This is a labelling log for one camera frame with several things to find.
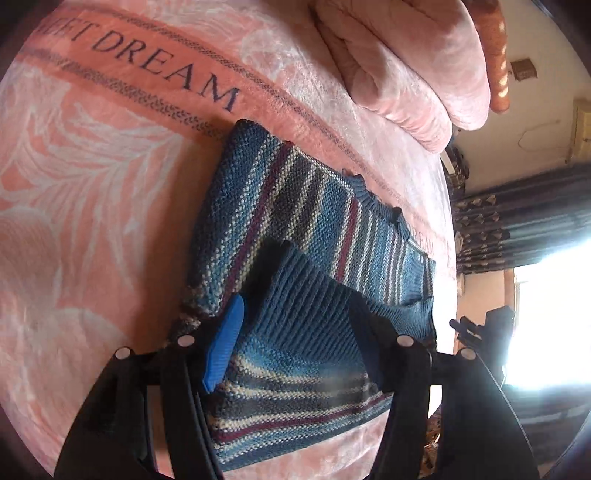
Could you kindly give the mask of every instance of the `blue gripper pad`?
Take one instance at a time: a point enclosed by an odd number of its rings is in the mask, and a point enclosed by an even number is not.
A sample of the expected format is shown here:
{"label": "blue gripper pad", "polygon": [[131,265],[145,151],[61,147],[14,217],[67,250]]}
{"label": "blue gripper pad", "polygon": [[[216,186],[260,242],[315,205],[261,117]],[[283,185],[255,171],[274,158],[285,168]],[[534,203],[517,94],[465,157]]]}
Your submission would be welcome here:
{"label": "blue gripper pad", "polygon": [[222,323],[205,356],[203,386],[207,393],[213,392],[216,385],[223,380],[243,320],[244,299],[236,293],[228,302]]}

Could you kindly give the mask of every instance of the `beige wall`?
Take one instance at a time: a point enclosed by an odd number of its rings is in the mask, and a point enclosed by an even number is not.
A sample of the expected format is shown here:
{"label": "beige wall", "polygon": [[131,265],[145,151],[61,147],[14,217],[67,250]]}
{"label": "beige wall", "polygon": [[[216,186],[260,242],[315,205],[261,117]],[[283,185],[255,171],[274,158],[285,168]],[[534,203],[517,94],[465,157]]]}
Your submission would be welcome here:
{"label": "beige wall", "polygon": [[591,77],[556,24],[531,0],[501,0],[501,6],[508,61],[531,58],[538,78],[517,82],[509,75],[509,111],[491,112],[482,129],[458,135],[470,167],[469,193],[564,165],[573,100],[591,100]]}
{"label": "beige wall", "polygon": [[464,294],[457,299],[456,318],[466,316],[474,323],[483,325],[486,312],[503,305],[505,305],[503,271],[467,275]]}

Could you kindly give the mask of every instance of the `pink quilt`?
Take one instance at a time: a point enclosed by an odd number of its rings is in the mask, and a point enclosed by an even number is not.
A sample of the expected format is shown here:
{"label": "pink quilt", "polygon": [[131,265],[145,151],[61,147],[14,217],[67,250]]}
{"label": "pink quilt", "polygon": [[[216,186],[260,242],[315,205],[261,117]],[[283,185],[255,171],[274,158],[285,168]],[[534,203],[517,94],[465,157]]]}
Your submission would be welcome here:
{"label": "pink quilt", "polygon": [[[401,206],[456,310],[438,155],[351,100],[306,1],[65,2],[0,84],[0,403],[53,471],[121,345],[159,348],[223,139],[251,118]],[[363,478],[385,416],[227,478]],[[160,452],[162,472],[171,474]]]}

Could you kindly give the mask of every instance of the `curtain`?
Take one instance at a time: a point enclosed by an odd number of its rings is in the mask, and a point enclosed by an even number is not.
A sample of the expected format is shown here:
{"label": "curtain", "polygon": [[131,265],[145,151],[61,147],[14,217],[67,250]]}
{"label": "curtain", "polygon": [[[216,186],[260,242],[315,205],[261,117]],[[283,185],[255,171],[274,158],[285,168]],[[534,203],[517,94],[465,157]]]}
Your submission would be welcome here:
{"label": "curtain", "polygon": [[554,462],[573,441],[591,411],[591,385],[528,390],[503,386],[538,465]]}
{"label": "curtain", "polygon": [[591,237],[591,165],[511,181],[452,202],[457,272],[536,263]]}

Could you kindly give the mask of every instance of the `white air conditioner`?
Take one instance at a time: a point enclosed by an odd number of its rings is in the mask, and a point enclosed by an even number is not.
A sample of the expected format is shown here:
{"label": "white air conditioner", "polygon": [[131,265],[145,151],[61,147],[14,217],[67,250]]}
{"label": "white air conditioner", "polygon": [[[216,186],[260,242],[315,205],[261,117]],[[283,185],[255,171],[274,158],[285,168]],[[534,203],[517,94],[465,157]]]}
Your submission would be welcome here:
{"label": "white air conditioner", "polygon": [[591,161],[591,101],[589,100],[574,101],[570,161]]}

